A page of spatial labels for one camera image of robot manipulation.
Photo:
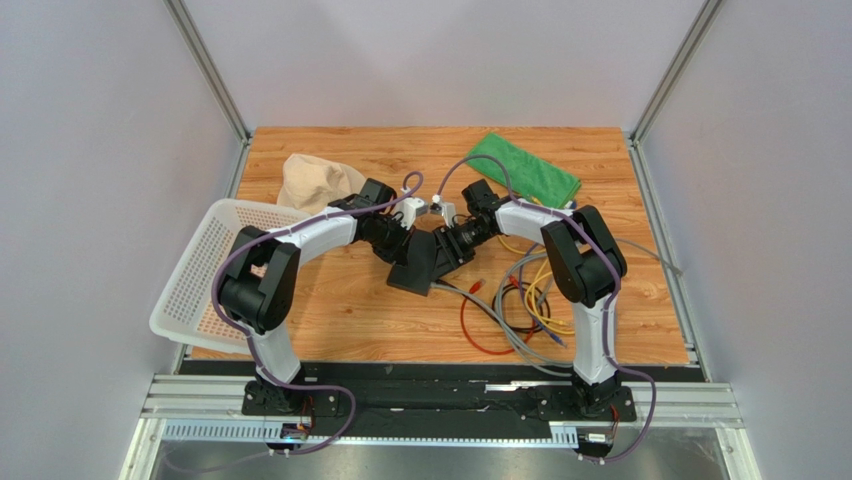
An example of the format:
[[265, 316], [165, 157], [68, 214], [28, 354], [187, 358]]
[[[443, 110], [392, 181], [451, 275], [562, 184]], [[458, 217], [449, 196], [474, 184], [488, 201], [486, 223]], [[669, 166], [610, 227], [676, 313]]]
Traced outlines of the black network switch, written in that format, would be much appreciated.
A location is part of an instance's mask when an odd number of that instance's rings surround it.
[[428, 295], [435, 261], [435, 240], [432, 232], [425, 232], [426, 239], [419, 254], [413, 255], [407, 266], [391, 267], [386, 280], [388, 286], [420, 296]]

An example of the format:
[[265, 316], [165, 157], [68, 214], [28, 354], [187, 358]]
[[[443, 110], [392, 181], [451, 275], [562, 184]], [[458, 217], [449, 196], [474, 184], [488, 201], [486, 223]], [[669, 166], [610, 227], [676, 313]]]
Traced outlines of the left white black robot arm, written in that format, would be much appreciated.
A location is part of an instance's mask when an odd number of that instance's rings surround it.
[[429, 211], [415, 193], [397, 193], [369, 179], [359, 192], [291, 226], [267, 231], [249, 225], [237, 233], [214, 275], [211, 302], [220, 319], [247, 341], [256, 371], [254, 398], [269, 395], [290, 413], [316, 392], [295, 381], [302, 365], [285, 323], [299, 272], [329, 251], [358, 241], [392, 264], [405, 264], [413, 224]]

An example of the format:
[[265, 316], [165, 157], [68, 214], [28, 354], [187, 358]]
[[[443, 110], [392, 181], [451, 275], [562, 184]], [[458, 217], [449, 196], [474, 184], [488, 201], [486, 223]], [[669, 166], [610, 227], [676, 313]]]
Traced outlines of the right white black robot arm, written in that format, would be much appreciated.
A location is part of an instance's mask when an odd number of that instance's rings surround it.
[[627, 264], [601, 214], [592, 206], [553, 209], [499, 198], [485, 181], [469, 185], [463, 195], [468, 219], [431, 233], [433, 278], [471, 261], [478, 246], [499, 235], [544, 247], [556, 287], [572, 304], [579, 403], [588, 411], [602, 409], [621, 386], [614, 357], [615, 306]]

